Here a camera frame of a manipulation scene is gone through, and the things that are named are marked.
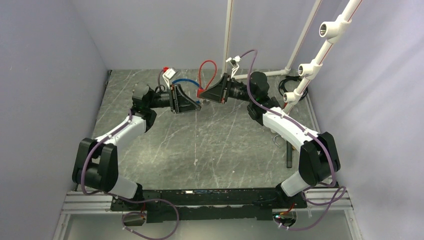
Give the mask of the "blue cable lock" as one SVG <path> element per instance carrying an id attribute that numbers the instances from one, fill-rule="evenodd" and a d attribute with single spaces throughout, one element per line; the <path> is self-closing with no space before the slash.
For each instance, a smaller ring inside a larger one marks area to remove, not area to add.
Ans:
<path id="1" fill-rule="evenodd" d="M 179 84 L 181 88 L 191 99 L 193 99 L 197 104 L 201 104 L 202 100 L 197 97 L 198 90 L 200 85 L 197 81 L 188 79 L 188 78 L 179 78 L 172 81 L 172 84 Z"/>

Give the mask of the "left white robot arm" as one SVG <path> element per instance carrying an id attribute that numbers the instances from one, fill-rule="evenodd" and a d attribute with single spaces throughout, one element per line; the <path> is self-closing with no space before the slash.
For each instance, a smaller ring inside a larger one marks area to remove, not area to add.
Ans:
<path id="1" fill-rule="evenodd" d="M 137 210 L 144 203 L 143 187 L 119 174 L 120 150 L 153 127 L 155 109 L 168 108 L 181 114 L 200 111 L 201 105 L 186 95 L 180 84 L 172 84 L 167 90 L 139 84 L 132 90 L 131 99 L 132 106 L 121 123 L 99 137 L 84 138 L 79 143 L 72 181 L 80 185 L 85 195 L 104 192 L 124 199 L 129 209 Z"/>

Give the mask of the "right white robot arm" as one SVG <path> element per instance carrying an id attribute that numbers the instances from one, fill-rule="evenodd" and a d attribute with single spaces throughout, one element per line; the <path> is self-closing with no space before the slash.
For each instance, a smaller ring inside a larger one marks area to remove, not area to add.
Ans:
<path id="1" fill-rule="evenodd" d="M 225 73 L 218 83 L 200 90 L 198 97 L 220 104 L 229 98 L 248 102 L 247 111 L 254 121 L 276 132 L 299 152 L 297 171 L 276 187 L 276 203 L 287 208 L 298 193 L 334 177 L 341 164 L 334 137 L 329 132 L 313 131 L 284 113 L 277 99 L 268 96 L 269 88 L 263 72 L 253 72 L 248 83 Z"/>

